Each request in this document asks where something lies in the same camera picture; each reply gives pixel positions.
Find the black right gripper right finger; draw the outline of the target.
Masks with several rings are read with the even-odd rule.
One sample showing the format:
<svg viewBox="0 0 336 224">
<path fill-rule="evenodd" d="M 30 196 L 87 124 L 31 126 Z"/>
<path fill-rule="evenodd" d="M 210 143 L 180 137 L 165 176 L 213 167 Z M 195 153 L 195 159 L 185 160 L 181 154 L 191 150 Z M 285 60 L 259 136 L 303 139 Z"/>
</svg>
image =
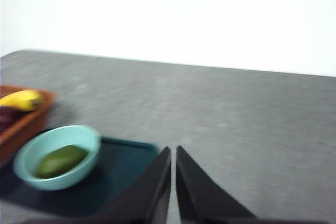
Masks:
<svg viewBox="0 0 336 224">
<path fill-rule="evenodd" d="M 182 146 L 176 148 L 175 170 L 181 223 L 230 223 L 257 219 L 217 185 Z"/>
</svg>

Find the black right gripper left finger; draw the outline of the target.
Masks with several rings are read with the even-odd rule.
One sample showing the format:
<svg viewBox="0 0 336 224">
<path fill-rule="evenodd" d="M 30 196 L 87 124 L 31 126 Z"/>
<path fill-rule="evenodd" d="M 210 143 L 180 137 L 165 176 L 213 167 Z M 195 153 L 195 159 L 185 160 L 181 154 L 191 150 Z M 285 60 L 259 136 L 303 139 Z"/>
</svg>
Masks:
<svg viewBox="0 0 336 224">
<path fill-rule="evenodd" d="M 171 149 L 165 147 L 147 170 L 104 211 L 99 223 L 166 223 L 171 193 Z"/>
</svg>

